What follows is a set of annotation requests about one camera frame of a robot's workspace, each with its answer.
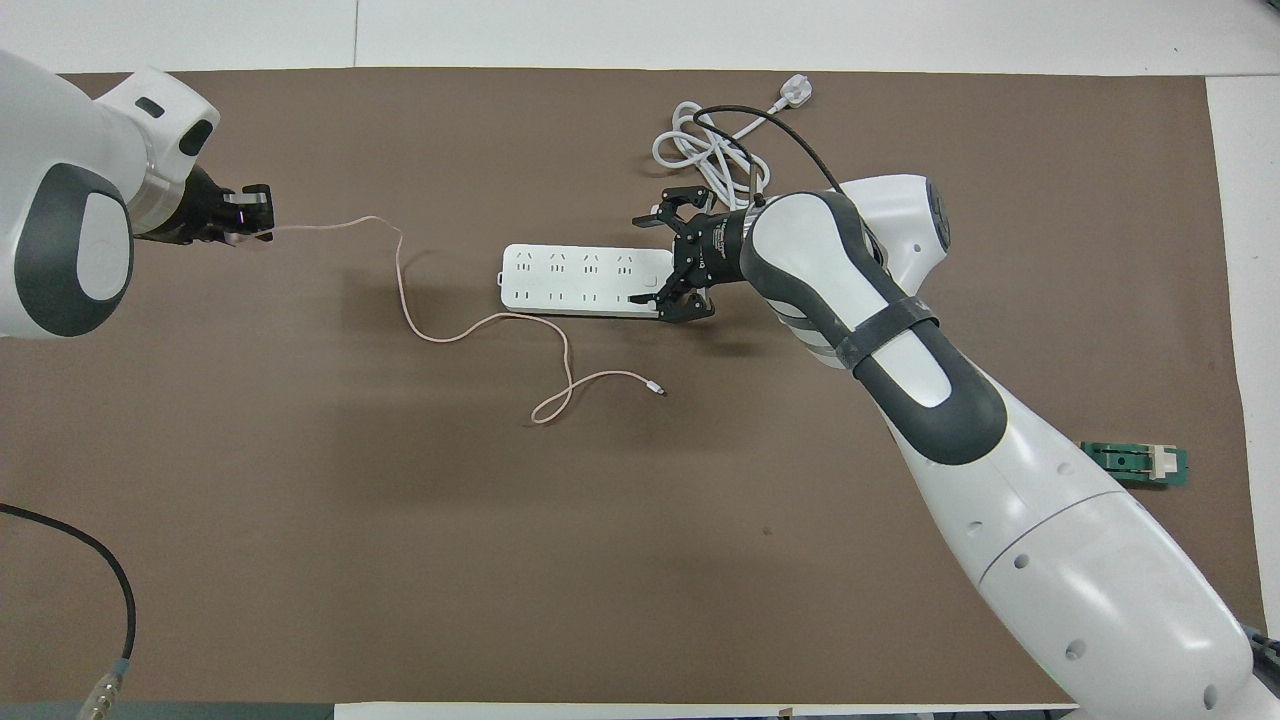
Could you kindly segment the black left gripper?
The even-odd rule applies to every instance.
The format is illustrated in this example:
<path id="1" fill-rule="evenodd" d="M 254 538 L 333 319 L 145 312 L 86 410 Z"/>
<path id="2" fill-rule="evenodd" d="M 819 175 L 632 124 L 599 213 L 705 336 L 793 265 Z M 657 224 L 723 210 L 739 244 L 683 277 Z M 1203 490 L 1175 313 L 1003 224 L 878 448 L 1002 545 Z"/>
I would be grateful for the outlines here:
<path id="1" fill-rule="evenodd" d="M 220 186 L 201 165 L 193 165 L 177 201 L 161 208 L 159 220 L 137 220 L 134 237 L 173 245 L 227 243 L 228 234 L 233 245 L 273 242 L 273 231 L 239 233 L 241 206 L 228 199 L 230 195 L 230 188 Z M 241 201 L 270 201 L 271 197 L 269 184 L 247 184 L 239 192 Z"/>

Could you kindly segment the white power strip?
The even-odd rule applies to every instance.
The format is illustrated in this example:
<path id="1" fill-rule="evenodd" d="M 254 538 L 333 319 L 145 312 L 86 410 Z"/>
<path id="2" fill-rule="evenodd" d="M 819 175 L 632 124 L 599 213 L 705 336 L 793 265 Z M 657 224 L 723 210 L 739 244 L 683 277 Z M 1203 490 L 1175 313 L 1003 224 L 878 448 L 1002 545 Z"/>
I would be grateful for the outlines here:
<path id="1" fill-rule="evenodd" d="M 499 299 L 512 313 L 657 319 L 652 300 L 675 255 L 664 249 L 512 243 L 502 255 Z"/>

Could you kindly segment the brown table mat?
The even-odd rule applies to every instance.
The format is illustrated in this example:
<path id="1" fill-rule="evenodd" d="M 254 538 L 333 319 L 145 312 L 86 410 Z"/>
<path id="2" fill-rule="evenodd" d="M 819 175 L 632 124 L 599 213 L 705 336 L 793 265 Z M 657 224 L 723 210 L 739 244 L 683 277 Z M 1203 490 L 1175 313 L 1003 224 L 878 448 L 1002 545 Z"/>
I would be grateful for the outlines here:
<path id="1" fill-rule="evenodd" d="M 746 284 L 672 325 L 566 318 L 564 380 L 499 306 L 509 243 L 667 247 L 684 100 L 751 72 L 192 72 L 201 163 L 300 229 L 142 242 L 78 340 L 0 341 L 0 502 L 73 523 L 133 583 L 146 701 L 1061 703 L 989 611 L 864 388 Z M 1244 623 L 1265 619 L 1206 85 L 1193 77 L 817 74 L 783 119 L 841 179 L 937 183 L 922 297 L 1073 439 L 1180 445 L 1134 496 Z"/>

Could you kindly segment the green knife switch yellow base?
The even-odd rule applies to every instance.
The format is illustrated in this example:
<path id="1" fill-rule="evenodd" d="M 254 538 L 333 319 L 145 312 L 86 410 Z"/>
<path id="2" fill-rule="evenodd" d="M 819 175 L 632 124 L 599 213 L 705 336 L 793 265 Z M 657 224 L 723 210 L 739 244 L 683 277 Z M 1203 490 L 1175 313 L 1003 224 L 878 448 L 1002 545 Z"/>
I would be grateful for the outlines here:
<path id="1" fill-rule="evenodd" d="M 1188 480 L 1188 452 L 1178 446 L 1085 441 L 1078 447 L 1121 483 L 1181 487 Z"/>

